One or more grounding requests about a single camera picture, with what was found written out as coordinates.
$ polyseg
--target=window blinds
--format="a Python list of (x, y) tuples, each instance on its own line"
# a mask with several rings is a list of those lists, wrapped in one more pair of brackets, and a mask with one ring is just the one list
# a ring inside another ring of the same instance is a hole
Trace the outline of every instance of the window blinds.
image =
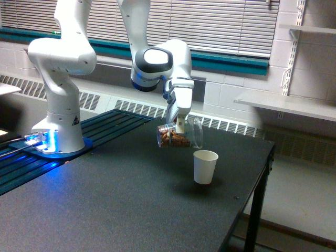
[[(151, 0), (148, 41), (181, 39), (198, 51), (269, 58), (280, 0)], [(0, 0), (4, 27), (59, 30), (57, 0)], [(88, 36), (127, 42), (116, 0), (93, 0)]]

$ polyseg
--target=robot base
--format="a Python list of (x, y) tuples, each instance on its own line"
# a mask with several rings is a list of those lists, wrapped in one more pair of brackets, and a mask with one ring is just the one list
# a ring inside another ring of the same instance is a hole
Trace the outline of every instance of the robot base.
[[(72, 160), (72, 159), (74, 159), (78, 156), (81, 156), (81, 155), (85, 154), (86, 152), (89, 152), (93, 148), (92, 140), (90, 140), (89, 138), (83, 138), (83, 140), (84, 140), (84, 144), (85, 144), (84, 148), (79, 150), (79, 151), (75, 151), (75, 152), (71, 152), (71, 153), (44, 154), (43, 152), (36, 150), (34, 147), (27, 148), (27, 149), (24, 149), (22, 151), (23, 152), (28, 152), (28, 153), (30, 153), (32, 155), (35, 155), (35, 156), (40, 156), (44, 159), (52, 159), (52, 160), (68, 160), (68, 159), (71, 159)], [(13, 148), (16, 148), (16, 149), (19, 149), (19, 148), (25, 147), (27, 145), (25, 144), (24, 141), (20, 141), (20, 142), (12, 143), (9, 146), (13, 147)]]

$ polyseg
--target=container of nuts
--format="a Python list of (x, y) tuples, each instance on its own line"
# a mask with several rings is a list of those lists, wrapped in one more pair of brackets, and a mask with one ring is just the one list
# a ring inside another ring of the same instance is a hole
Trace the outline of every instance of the container of nuts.
[(199, 118), (188, 118), (184, 124), (184, 133), (176, 132), (176, 124), (169, 123), (157, 127), (159, 147), (193, 147), (201, 149), (203, 130)]

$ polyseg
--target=window sill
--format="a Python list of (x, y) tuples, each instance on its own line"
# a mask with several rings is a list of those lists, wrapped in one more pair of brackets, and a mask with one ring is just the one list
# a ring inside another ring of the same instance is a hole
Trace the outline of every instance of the window sill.
[[(31, 42), (36, 38), (60, 38), (60, 35), (24, 29), (0, 28), (0, 39), (9, 41)], [(127, 43), (90, 39), (90, 44), (97, 53), (119, 57), (131, 57)], [(245, 74), (266, 75), (269, 65), (267, 59), (255, 59), (192, 51), (192, 65), (200, 70), (242, 72)]]

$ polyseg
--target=wall shelf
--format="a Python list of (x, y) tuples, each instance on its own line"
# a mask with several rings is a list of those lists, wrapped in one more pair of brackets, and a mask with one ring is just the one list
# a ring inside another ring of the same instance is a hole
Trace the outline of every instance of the wall shelf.
[(314, 27), (314, 26), (300, 26), (300, 25), (280, 25), (279, 28), (290, 29), (293, 31), (304, 31), (306, 33), (326, 33), (336, 34), (336, 29)]
[(239, 95), (234, 102), (336, 122), (336, 104), (320, 100), (247, 90)]
[(15, 92), (19, 92), (21, 91), (21, 88), (12, 86), (12, 85), (7, 85), (7, 84), (3, 84), (0, 83), (0, 96), (1, 95), (6, 95), (8, 93), (15, 93)]

